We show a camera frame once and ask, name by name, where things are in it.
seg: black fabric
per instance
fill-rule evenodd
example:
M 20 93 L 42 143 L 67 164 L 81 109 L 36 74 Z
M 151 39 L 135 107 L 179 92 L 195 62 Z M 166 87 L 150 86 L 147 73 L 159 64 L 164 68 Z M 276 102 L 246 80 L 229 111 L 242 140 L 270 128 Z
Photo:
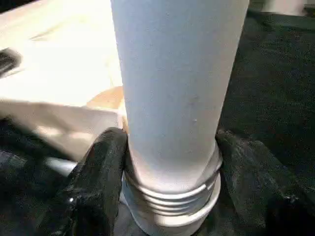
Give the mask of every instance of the black fabric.
M 262 141 L 315 201 L 314 78 L 314 31 L 247 18 L 219 127 Z

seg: white pipe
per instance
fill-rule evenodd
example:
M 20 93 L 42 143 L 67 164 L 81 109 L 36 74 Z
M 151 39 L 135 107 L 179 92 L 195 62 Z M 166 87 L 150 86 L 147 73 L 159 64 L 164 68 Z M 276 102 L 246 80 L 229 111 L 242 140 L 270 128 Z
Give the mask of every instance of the white pipe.
M 123 193 L 150 235 L 191 235 L 216 202 L 215 133 L 248 0 L 112 0 L 129 125 Z

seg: white cylinder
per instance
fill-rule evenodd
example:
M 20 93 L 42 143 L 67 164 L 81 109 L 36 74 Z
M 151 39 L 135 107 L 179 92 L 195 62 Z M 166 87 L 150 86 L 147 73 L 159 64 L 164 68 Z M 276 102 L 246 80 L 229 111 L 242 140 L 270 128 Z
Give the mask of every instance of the white cylinder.
M 123 191 L 152 235 L 143 219 L 178 228 L 179 217 L 216 201 L 215 133 L 247 7 L 248 0 L 112 0 L 130 132 Z

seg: black object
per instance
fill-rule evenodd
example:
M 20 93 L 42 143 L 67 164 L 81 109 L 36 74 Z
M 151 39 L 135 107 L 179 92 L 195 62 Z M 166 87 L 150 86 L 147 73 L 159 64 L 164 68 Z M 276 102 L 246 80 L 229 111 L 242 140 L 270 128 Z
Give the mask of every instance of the black object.
M 0 77 L 20 64 L 20 58 L 16 53 L 6 49 L 0 51 Z
M 108 129 L 53 199 L 38 236 L 111 236 L 118 213 L 127 135 Z

